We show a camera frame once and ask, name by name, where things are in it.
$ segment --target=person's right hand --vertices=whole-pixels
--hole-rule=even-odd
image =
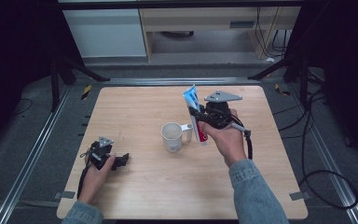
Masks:
[[[230,109],[231,114],[237,116],[235,109]],[[218,130],[206,122],[199,121],[202,131],[212,137],[220,154],[225,158],[226,165],[230,167],[236,161],[247,159],[243,147],[243,133],[232,128],[230,125]]]

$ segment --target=hand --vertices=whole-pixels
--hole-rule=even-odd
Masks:
[[[111,172],[113,162],[115,162],[116,155],[110,156],[103,168],[98,170],[93,164],[89,167],[89,170],[86,173],[86,176],[83,180],[83,189],[81,190],[80,196],[77,199],[82,203],[92,204],[103,186],[106,182],[108,174]]]
[[[235,109],[230,109],[231,114],[237,116]],[[199,121],[199,125],[204,133],[207,133],[215,141],[220,154],[225,158],[226,165],[230,167],[236,161],[247,159],[243,147],[243,135],[231,126],[218,130],[206,122]]]

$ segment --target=person's left hand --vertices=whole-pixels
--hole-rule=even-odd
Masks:
[[[92,204],[106,182],[108,174],[111,172],[113,162],[115,162],[116,154],[110,156],[101,170],[98,170],[93,164],[89,167],[86,176],[83,180],[83,188],[80,192],[80,196],[77,199],[82,203]]]

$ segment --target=wooden table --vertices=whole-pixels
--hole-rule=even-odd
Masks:
[[[118,156],[130,153],[127,166],[112,172],[96,207],[112,219],[237,219],[228,168],[212,138],[202,147],[193,134],[179,152],[164,149],[160,129],[166,122],[190,123],[182,93],[187,87],[114,87],[101,90],[65,190],[77,191],[84,168],[80,154],[99,136],[113,139]],[[236,108],[252,131],[254,161],[290,219],[308,215],[303,200],[289,194],[299,188],[272,117],[257,86],[198,86],[200,103],[216,90],[239,94]],[[63,218],[74,199],[61,199]]]

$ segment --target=denim sleeve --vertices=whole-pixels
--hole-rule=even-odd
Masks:
[[[82,202],[75,202],[62,224],[100,224],[103,213],[97,208]]]
[[[229,168],[234,204],[240,223],[289,223],[275,195],[251,160]]]

